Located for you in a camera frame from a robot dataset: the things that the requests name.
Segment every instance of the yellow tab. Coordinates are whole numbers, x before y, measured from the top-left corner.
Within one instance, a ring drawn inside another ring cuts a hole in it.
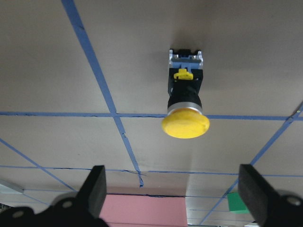
[[[179,69],[179,72],[174,74],[174,79],[193,80],[194,75],[192,73],[189,73],[186,69]]]

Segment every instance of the green cube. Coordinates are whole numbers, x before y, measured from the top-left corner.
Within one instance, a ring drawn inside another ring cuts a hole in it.
[[[244,204],[239,193],[233,192],[227,194],[229,211],[235,214],[248,214],[250,211]]]

